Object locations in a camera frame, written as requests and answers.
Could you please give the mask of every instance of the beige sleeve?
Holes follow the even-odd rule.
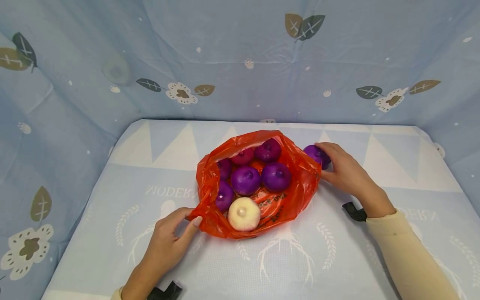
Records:
[[[458,300],[443,271],[401,212],[367,219],[402,300]]]
[[[115,291],[113,292],[112,298],[110,298],[110,300],[121,300],[121,289],[122,289],[122,288],[123,288],[123,287],[115,290]]]

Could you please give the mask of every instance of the purple onion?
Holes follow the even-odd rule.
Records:
[[[232,162],[229,158],[224,158],[216,163],[220,170],[220,180],[227,180],[232,173]]]
[[[262,182],[272,192],[281,192],[287,189],[291,180],[290,170],[282,163],[270,163],[262,170]]]
[[[230,177],[232,188],[240,195],[250,196],[260,187],[262,179],[257,169],[249,166],[241,166],[233,171]]]
[[[247,165],[253,160],[253,152],[253,148],[245,149],[234,157],[231,157],[230,160],[237,166]]]
[[[224,212],[228,210],[232,204],[234,196],[235,193],[233,192],[232,187],[229,186],[229,184],[225,181],[221,180],[220,185],[218,186],[218,194],[215,199],[215,205],[220,211]]]
[[[327,153],[325,153],[324,150],[320,149],[315,145],[306,146],[303,151],[308,156],[313,158],[313,160],[316,161],[318,164],[322,165],[322,170],[327,169],[328,165],[332,162],[332,160],[330,160],[330,157],[328,157]]]
[[[275,139],[266,140],[255,149],[255,157],[266,164],[277,161],[281,153],[282,147]]]

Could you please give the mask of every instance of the black clip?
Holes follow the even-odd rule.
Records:
[[[348,215],[352,220],[355,220],[357,222],[365,222],[367,221],[367,214],[363,210],[357,210],[355,205],[353,205],[353,202],[348,202],[342,205],[343,208],[347,211]]]
[[[159,288],[154,288],[147,300],[176,300],[183,289],[174,281],[170,282],[168,288],[163,292]]]

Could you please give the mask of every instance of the light blue fabric backdrop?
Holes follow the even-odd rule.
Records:
[[[43,242],[0,297],[41,297],[140,118],[417,125],[480,211],[478,32],[476,0],[3,0],[0,254]]]

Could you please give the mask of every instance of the plastic bag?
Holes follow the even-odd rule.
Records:
[[[290,169],[291,184],[283,192],[270,192],[261,186],[254,195],[250,196],[260,207],[261,218],[258,227],[251,232],[236,231],[215,205],[220,181],[220,170],[216,162],[232,157],[246,148],[259,146],[270,138],[275,138],[282,147],[282,154],[278,161]],[[250,166],[261,173],[264,163],[255,159]],[[219,238],[241,240],[257,237],[273,227],[295,219],[307,207],[317,190],[321,169],[321,165],[278,130],[260,130],[233,137],[198,163],[196,179],[200,203],[191,213],[190,220],[202,216],[200,230]]]

